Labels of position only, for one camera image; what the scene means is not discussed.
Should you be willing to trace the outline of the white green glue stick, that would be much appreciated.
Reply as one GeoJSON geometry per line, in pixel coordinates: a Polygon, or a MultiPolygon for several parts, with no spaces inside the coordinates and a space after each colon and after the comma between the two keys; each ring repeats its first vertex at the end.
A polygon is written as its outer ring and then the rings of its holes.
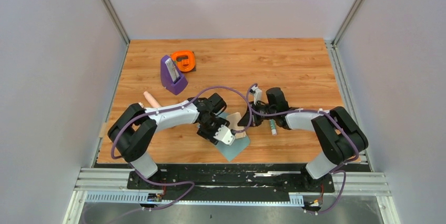
{"type": "Polygon", "coordinates": [[[277,129],[276,129],[276,123],[273,119],[269,120],[269,125],[270,125],[270,130],[271,130],[271,134],[273,136],[277,135],[277,129]]]}

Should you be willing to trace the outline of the grey-green envelope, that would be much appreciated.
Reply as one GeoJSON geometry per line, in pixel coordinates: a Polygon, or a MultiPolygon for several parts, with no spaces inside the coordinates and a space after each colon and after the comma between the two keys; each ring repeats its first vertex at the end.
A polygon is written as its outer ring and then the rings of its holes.
{"type": "MultiPolygon", "coordinates": [[[[238,122],[241,120],[241,115],[239,112],[228,114],[223,112],[219,115],[219,117],[229,120],[230,129],[234,130],[242,130],[244,127],[238,126],[238,122]]],[[[232,161],[236,158],[243,150],[245,150],[250,144],[250,139],[247,136],[247,133],[244,131],[242,133],[236,134],[236,139],[232,143],[232,145],[226,145],[224,143],[219,142],[215,147],[219,150],[219,152],[228,160],[232,161]]]]}

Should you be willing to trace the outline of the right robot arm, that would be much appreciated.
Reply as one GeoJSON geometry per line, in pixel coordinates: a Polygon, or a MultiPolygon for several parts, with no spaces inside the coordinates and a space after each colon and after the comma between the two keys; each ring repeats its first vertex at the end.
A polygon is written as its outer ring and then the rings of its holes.
{"type": "Polygon", "coordinates": [[[253,96],[247,111],[239,121],[240,127],[257,127],[265,120],[273,120],[285,130],[305,130],[316,134],[321,153],[303,168],[300,183],[303,189],[314,191],[321,178],[359,158],[368,148],[368,139],[342,106],[331,110],[311,110],[289,106],[281,88],[266,91],[267,102],[261,101],[262,91],[252,85],[247,95],[253,96]]]}

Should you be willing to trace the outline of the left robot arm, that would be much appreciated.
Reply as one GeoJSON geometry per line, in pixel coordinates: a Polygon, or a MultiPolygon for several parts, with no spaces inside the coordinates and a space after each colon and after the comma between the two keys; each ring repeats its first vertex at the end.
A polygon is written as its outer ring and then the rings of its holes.
{"type": "Polygon", "coordinates": [[[130,105],[107,132],[107,136],[121,157],[141,175],[141,182],[149,189],[161,182],[158,167],[147,149],[154,134],[179,125],[198,124],[197,134],[216,145],[232,145],[235,136],[230,122],[218,116],[226,107],[217,93],[209,98],[189,98],[182,103],[160,108],[130,105]]]}

